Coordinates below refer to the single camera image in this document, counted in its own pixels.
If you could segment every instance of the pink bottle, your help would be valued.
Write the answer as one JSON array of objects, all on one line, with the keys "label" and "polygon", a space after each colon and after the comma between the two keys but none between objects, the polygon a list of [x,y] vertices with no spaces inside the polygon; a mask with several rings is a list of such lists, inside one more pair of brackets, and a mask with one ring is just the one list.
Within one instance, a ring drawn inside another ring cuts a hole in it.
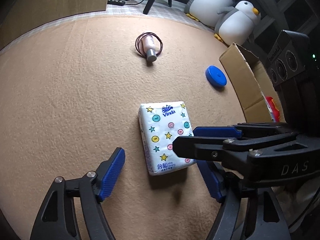
[{"label": "pink bottle", "polygon": [[156,46],[152,35],[147,35],[142,39],[143,50],[147,55],[147,61],[154,62],[157,59]]}]

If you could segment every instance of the tissue pack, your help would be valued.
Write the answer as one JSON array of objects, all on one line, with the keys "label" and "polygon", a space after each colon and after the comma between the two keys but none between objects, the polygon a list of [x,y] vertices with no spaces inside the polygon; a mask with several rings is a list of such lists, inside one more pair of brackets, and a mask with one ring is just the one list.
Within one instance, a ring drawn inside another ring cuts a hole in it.
[{"label": "tissue pack", "polygon": [[193,136],[183,101],[141,104],[139,123],[150,175],[161,175],[186,168],[194,159],[179,158],[172,142],[180,135]]}]

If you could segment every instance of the box flap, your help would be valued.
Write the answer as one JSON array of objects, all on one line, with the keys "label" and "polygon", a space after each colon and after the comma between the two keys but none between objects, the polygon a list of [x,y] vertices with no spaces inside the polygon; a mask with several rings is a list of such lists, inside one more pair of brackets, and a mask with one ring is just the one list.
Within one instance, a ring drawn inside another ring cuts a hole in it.
[{"label": "box flap", "polygon": [[219,60],[236,91],[247,122],[272,122],[261,87],[251,69],[251,66],[261,64],[259,59],[243,47],[232,44]]}]

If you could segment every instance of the printed star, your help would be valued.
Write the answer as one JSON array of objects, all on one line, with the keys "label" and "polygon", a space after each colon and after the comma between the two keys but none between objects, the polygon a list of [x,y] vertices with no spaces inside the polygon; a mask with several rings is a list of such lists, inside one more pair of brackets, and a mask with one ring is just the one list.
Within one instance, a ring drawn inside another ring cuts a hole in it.
[{"label": "printed star", "polygon": [[163,154],[161,157],[161,161],[166,161],[167,160],[167,155]]},{"label": "printed star", "polygon": [[165,136],[166,136],[166,137],[165,137],[166,139],[171,139],[172,134],[170,134],[170,133],[168,132],[168,133],[165,134]]}]

